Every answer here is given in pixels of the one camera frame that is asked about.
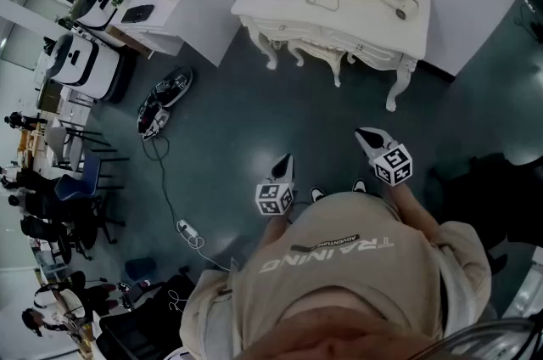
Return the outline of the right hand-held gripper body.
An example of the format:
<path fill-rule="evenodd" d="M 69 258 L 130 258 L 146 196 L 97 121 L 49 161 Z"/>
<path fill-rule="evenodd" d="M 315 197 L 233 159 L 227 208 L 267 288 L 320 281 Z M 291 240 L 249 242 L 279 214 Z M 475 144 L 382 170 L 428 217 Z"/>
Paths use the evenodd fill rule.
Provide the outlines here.
<path fill-rule="evenodd" d="M 388 138 L 375 138 L 374 173 L 378 179 L 388 185 L 398 185 L 412 176 L 412 157 L 402 143 Z"/>

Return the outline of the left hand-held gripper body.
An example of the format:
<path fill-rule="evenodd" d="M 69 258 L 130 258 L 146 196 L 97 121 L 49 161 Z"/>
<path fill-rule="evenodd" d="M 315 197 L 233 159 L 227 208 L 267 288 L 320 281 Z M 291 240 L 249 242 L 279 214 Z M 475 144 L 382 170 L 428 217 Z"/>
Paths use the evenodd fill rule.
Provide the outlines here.
<path fill-rule="evenodd" d="M 293 202 L 294 182 L 289 182 L 289 163 L 284 177 L 273 177 L 270 170 L 265 178 L 256 185 L 255 203 L 263 217 L 282 216 Z"/>

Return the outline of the person's left forearm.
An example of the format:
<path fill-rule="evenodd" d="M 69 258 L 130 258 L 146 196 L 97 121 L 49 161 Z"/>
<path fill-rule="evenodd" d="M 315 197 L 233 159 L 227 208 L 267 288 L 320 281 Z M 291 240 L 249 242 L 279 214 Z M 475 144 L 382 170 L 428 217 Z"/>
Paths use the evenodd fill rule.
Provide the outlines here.
<path fill-rule="evenodd" d="M 278 240 L 291 225 L 292 222 L 288 216 L 271 217 L 264 232 L 264 242 L 271 243 Z"/>

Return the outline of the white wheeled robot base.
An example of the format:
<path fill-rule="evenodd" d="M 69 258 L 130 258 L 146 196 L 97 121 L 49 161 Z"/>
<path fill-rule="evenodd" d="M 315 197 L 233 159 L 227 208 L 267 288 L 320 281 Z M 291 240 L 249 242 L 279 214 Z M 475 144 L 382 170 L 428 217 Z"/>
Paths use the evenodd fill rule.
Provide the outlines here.
<path fill-rule="evenodd" d="M 76 0 L 70 10 L 71 18 L 94 30 L 103 30 L 124 0 Z"/>
<path fill-rule="evenodd" d="M 122 65 L 123 57 L 114 49 L 70 32 L 55 43 L 46 76 L 90 98 L 105 100 L 114 93 Z"/>

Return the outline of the person's right forearm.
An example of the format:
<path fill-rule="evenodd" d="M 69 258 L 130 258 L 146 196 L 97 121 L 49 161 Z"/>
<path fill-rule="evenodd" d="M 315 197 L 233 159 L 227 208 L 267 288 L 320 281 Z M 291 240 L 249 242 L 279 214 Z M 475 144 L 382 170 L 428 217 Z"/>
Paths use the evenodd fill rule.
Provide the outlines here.
<path fill-rule="evenodd" d="M 401 221 L 423 233 L 430 242 L 435 242 L 439 236 L 439 224 L 435 218 L 417 200 L 405 183 L 400 183 L 389 189 Z"/>

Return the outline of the black chair with cloth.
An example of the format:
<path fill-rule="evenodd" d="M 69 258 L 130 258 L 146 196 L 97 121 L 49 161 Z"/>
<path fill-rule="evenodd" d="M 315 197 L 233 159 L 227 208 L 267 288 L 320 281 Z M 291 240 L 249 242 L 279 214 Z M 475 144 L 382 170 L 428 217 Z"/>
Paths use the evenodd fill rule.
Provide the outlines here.
<path fill-rule="evenodd" d="M 507 264 L 506 254 L 490 254 L 502 241 L 543 247 L 543 155 L 522 165 L 503 153 L 441 163 L 428 171 L 425 194 L 440 219 L 474 228 L 492 274 Z"/>

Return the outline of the cream carved dressing table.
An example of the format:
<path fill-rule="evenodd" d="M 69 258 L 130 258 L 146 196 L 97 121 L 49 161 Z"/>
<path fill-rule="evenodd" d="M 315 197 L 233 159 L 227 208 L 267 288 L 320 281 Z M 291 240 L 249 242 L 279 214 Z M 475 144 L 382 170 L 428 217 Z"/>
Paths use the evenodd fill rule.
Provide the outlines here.
<path fill-rule="evenodd" d="M 317 0 L 334 7 L 336 0 Z M 395 71 L 396 81 L 386 109 L 396 110 L 396 99 L 409 86 L 417 63 L 427 48 L 431 0 L 418 0 L 419 10 L 408 20 L 378 0 L 341 0 L 337 12 L 311 6 L 304 0 L 237 0 L 232 13 L 248 30 L 253 44 L 267 57 L 267 68 L 277 68 L 277 49 L 283 44 L 303 66 L 303 55 L 330 66 L 340 86 L 341 62 L 360 60 L 380 71 Z"/>

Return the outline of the black equipment case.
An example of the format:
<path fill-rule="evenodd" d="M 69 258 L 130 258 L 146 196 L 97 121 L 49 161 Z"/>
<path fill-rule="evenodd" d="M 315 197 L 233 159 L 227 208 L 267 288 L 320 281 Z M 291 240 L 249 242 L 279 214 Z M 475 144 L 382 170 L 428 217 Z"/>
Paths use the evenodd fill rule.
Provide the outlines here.
<path fill-rule="evenodd" d="M 190 88 L 193 82 L 193 69 L 188 66 L 177 66 L 152 90 L 152 99 L 162 108 L 170 108 Z"/>

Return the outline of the spare hand-held gripper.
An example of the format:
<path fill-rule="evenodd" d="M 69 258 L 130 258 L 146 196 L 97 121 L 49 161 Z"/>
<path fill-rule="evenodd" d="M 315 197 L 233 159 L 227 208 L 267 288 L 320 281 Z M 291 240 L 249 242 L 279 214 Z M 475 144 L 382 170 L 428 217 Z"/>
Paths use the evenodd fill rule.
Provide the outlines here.
<path fill-rule="evenodd" d="M 137 130 L 142 140 L 156 137 L 170 117 L 160 103 L 143 104 L 138 110 Z"/>

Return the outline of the black bag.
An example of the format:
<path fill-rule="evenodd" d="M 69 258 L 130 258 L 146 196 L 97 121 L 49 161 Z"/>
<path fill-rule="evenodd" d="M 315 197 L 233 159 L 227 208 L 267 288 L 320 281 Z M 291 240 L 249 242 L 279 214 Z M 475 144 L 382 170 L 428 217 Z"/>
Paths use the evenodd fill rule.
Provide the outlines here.
<path fill-rule="evenodd" d="M 194 288 L 179 273 L 133 311 L 101 319 L 98 353 L 105 360 L 165 360 L 182 347 L 182 315 Z"/>

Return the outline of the white desk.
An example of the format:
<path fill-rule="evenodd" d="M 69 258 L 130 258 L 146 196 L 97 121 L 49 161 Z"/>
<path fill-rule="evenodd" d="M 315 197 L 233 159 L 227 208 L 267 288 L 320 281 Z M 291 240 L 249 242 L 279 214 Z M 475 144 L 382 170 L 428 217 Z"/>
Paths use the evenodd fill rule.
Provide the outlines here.
<path fill-rule="evenodd" d="M 124 0 L 110 24 L 143 46 L 155 51 L 177 56 L 184 41 L 175 22 L 182 0 Z M 131 8 L 152 6 L 147 17 L 123 20 Z"/>

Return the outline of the blue chair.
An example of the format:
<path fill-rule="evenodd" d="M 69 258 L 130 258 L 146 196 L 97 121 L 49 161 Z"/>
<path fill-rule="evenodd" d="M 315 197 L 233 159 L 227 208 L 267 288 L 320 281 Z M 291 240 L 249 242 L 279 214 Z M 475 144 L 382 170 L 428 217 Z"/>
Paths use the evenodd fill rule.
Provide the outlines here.
<path fill-rule="evenodd" d="M 102 161 L 89 154 L 85 158 L 79 179 L 63 175 L 54 188 L 56 196 L 62 200 L 90 199 L 97 191 Z"/>

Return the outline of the grey headset band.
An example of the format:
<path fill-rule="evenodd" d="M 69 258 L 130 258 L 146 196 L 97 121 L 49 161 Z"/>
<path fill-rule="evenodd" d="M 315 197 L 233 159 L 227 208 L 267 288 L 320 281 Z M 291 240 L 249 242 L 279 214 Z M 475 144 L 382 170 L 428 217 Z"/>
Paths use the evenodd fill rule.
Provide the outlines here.
<path fill-rule="evenodd" d="M 476 323 L 442 340 L 440 350 L 474 360 L 540 360 L 543 319 L 533 315 Z"/>

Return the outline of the black keyboard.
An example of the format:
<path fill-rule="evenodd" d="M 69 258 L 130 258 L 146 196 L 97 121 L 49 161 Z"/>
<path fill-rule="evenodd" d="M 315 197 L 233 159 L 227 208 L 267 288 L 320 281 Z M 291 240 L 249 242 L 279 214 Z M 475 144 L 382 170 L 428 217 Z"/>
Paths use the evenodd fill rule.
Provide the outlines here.
<path fill-rule="evenodd" d="M 144 22 L 154 12 L 153 4 L 139 5 L 129 8 L 123 15 L 123 24 Z"/>

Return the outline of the black office chair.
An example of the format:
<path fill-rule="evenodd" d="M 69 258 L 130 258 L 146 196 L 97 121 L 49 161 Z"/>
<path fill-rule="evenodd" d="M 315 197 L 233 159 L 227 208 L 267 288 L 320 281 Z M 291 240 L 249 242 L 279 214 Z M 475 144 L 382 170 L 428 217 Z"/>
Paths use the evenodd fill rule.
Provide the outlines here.
<path fill-rule="evenodd" d="M 49 203 L 46 200 L 35 203 L 32 207 L 38 212 L 24 215 L 20 221 L 24 235 L 56 244 L 58 250 L 53 257 L 62 257 L 65 262 L 71 261 L 75 252 L 85 260 L 91 261 L 87 254 L 98 240 L 98 232 L 102 231 L 108 243 L 114 245 L 117 240 L 110 236 L 108 226 L 125 227 L 125 223 L 109 216 L 109 201 L 112 194 L 97 196 L 91 199 L 78 199 Z"/>

